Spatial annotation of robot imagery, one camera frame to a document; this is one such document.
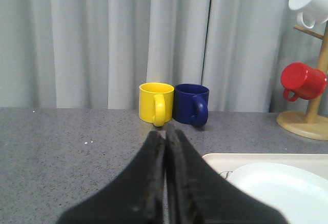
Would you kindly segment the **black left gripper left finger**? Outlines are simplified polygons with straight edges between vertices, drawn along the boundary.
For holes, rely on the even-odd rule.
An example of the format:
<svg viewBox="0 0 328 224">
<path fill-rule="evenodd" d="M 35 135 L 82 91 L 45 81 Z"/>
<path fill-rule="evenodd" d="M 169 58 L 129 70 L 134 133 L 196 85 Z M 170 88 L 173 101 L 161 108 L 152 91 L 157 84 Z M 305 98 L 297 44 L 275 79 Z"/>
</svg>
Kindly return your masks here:
<svg viewBox="0 0 328 224">
<path fill-rule="evenodd" d="M 65 211 L 57 223 L 163 223 L 165 141 L 151 131 L 106 187 Z"/>
</svg>

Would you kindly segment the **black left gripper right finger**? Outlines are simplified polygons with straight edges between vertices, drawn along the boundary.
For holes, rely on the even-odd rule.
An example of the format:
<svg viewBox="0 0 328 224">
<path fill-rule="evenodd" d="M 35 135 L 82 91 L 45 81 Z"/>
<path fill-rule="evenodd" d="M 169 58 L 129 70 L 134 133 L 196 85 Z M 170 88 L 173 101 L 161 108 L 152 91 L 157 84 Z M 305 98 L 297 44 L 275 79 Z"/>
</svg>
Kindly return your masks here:
<svg viewBox="0 0 328 224">
<path fill-rule="evenodd" d="M 171 223 L 287 222 L 220 176 L 171 124 L 166 125 L 166 174 Z"/>
</svg>

